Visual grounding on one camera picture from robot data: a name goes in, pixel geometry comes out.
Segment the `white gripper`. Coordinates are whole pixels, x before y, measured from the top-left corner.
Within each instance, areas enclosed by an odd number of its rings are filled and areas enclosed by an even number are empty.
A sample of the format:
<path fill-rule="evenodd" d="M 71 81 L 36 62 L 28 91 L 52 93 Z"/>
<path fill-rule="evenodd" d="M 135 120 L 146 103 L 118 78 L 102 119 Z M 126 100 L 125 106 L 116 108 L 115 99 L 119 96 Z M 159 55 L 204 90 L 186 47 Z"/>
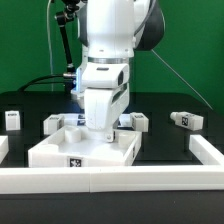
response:
<path fill-rule="evenodd" d="M 90 130 L 105 131 L 110 129 L 129 104 L 129 88 L 90 89 L 84 93 L 86 126 Z M 115 131 L 105 134 L 107 142 L 113 142 Z"/>

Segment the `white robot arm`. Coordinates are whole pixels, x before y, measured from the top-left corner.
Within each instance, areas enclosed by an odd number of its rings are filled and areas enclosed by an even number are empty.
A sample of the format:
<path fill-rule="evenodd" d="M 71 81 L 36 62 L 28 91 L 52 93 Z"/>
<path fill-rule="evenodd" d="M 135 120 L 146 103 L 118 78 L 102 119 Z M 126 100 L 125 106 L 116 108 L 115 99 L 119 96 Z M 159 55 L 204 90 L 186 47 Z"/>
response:
<path fill-rule="evenodd" d="M 87 130 L 114 140 L 114 123 L 129 104 L 131 60 L 162 39 L 158 0 L 63 0 L 67 22 L 78 20 L 83 60 L 74 75 L 75 95 Z"/>

